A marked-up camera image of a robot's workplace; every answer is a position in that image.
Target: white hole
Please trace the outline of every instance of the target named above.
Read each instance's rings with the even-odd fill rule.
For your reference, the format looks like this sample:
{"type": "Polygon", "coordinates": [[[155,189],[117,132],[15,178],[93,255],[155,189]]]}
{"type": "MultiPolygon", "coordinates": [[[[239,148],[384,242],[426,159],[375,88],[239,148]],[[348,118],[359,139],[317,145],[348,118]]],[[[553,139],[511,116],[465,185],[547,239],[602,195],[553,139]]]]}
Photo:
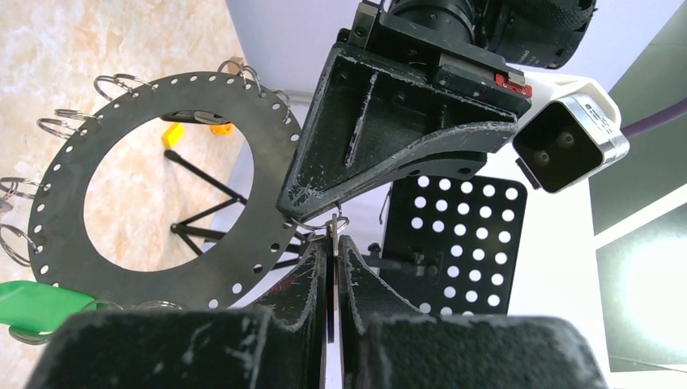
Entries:
{"type": "Polygon", "coordinates": [[[418,177],[417,178],[417,185],[420,188],[426,188],[427,186],[429,186],[429,177],[427,177],[427,176],[418,177]]]}
{"type": "Polygon", "coordinates": [[[508,231],[501,231],[501,232],[498,234],[498,240],[499,240],[501,243],[508,243],[508,242],[510,242],[510,233],[509,233],[508,231]]]}
{"type": "Polygon", "coordinates": [[[515,214],[510,209],[506,209],[501,214],[501,217],[503,217],[503,220],[505,220],[505,221],[513,221],[513,219],[515,218],[515,214]]]}
{"type": "Polygon", "coordinates": [[[482,273],[479,270],[470,270],[470,281],[477,282],[482,279],[482,273]]]}
{"type": "Polygon", "coordinates": [[[503,284],[503,276],[496,273],[492,276],[492,284],[498,286],[500,284],[503,284]]]}
{"type": "Polygon", "coordinates": [[[455,288],[452,287],[452,286],[447,286],[447,287],[444,289],[444,296],[446,296],[446,298],[453,298],[453,297],[455,297],[455,288]]]}
{"type": "Polygon", "coordinates": [[[484,217],[485,219],[490,217],[492,215],[492,208],[484,206],[480,208],[480,216],[484,217]]]}
{"type": "Polygon", "coordinates": [[[459,256],[463,255],[463,248],[458,245],[451,247],[451,255],[458,258],[459,256]]]}
{"type": "Polygon", "coordinates": [[[463,224],[456,224],[455,228],[453,228],[453,232],[459,237],[462,237],[467,232],[467,228],[463,224]]]}
{"type": "Polygon", "coordinates": [[[458,213],[461,215],[466,215],[470,211],[470,206],[467,203],[458,204],[458,213]]]}
{"type": "Polygon", "coordinates": [[[515,188],[506,189],[506,198],[508,200],[515,200],[518,198],[518,190],[515,188]]]}
{"type": "Polygon", "coordinates": [[[505,253],[497,253],[494,259],[496,259],[496,263],[502,265],[506,263],[506,261],[508,260],[508,256],[505,253]]]}
{"type": "Polygon", "coordinates": [[[472,192],[472,183],[465,181],[464,183],[460,184],[460,190],[466,195],[468,193],[471,193],[472,192]]]}
{"type": "Polygon", "coordinates": [[[487,299],[487,302],[488,302],[491,306],[497,306],[498,303],[501,302],[501,299],[498,298],[497,295],[493,294],[493,295],[489,296],[489,298],[487,299]]]}
{"type": "Polygon", "coordinates": [[[435,233],[440,233],[444,230],[444,223],[440,220],[437,220],[434,223],[432,223],[432,229],[435,233]]]}
{"type": "Polygon", "coordinates": [[[451,278],[455,278],[460,274],[460,269],[458,269],[457,266],[449,266],[448,269],[446,269],[446,274],[449,275],[451,278]]]}
{"type": "Polygon", "coordinates": [[[448,178],[442,178],[441,181],[439,181],[439,189],[441,190],[449,190],[450,189],[450,181],[448,178]]]}
{"type": "Polygon", "coordinates": [[[489,236],[489,231],[484,227],[479,227],[476,232],[478,239],[486,239],[489,236]]]}
{"type": "Polygon", "coordinates": [[[428,314],[429,312],[432,312],[432,306],[426,302],[420,304],[418,308],[420,308],[420,312],[422,312],[423,314],[428,314]]]}
{"type": "Polygon", "coordinates": [[[482,193],[484,193],[484,195],[487,197],[492,197],[496,193],[496,189],[493,187],[493,185],[485,185],[484,189],[482,189],[482,193]]]}
{"type": "Polygon", "coordinates": [[[469,291],[467,291],[467,293],[465,293],[465,299],[468,300],[469,302],[477,301],[478,296],[479,295],[474,290],[469,290],[469,291]]]}
{"type": "Polygon", "coordinates": [[[472,257],[475,259],[475,261],[481,261],[484,259],[484,250],[482,249],[475,249],[472,251],[472,257]]]}
{"type": "Polygon", "coordinates": [[[445,210],[449,209],[449,204],[446,202],[446,200],[439,200],[437,201],[437,211],[439,212],[444,212],[445,210]]]}
{"type": "Polygon", "coordinates": [[[419,217],[413,217],[412,220],[410,220],[410,225],[414,229],[421,229],[423,224],[422,219],[419,217]]]}
{"type": "Polygon", "coordinates": [[[415,207],[424,208],[427,205],[427,200],[422,196],[415,197],[415,207]]]}

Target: red clip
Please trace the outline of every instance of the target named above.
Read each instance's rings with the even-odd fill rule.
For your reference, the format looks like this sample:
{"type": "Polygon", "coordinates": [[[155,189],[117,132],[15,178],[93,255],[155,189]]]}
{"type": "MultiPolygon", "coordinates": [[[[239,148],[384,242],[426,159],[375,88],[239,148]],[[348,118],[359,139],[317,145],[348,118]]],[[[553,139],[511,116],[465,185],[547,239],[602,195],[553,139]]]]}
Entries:
{"type": "Polygon", "coordinates": [[[525,97],[532,97],[532,86],[531,85],[525,85],[524,87],[521,87],[520,85],[517,85],[516,83],[511,83],[504,75],[500,75],[496,73],[496,77],[494,77],[494,82],[496,85],[502,88],[510,89],[511,91],[518,93],[520,95],[523,95],[525,97]]]}

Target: green object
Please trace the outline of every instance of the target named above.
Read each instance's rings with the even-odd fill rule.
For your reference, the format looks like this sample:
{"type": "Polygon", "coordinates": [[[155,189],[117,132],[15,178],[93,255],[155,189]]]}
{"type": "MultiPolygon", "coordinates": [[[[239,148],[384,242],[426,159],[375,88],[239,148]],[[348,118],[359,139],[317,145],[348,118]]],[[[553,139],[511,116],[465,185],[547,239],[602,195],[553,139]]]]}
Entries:
{"type": "Polygon", "coordinates": [[[0,323],[27,331],[55,331],[93,297],[32,281],[0,284],[0,323]]]}

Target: black camera face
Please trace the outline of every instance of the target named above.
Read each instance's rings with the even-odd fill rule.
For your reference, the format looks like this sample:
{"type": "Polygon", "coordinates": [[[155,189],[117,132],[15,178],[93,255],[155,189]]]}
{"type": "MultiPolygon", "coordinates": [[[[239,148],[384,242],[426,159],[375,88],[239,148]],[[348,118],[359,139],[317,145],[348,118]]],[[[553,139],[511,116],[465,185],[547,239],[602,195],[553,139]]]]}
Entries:
{"type": "Polygon", "coordinates": [[[513,138],[541,187],[556,193],[601,166],[604,154],[561,102],[546,106],[513,138]]]}

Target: yellow object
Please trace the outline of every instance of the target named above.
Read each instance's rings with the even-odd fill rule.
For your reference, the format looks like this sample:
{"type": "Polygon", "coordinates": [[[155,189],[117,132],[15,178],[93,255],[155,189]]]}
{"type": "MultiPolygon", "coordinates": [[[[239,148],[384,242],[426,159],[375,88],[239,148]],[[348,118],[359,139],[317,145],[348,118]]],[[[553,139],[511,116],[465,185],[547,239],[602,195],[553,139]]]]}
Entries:
{"type": "Polygon", "coordinates": [[[172,148],[183,136],[184,126],[181,123],[174,123],[162,134],[162,144],[164,148],[172,148]]]}
{"type": "Polygon", "coordinates": [[[233,123],[229,123],[219,126],[210,126],[210,131],[215,135],[230,135],[234,132],[234,125],[233,123]]]}

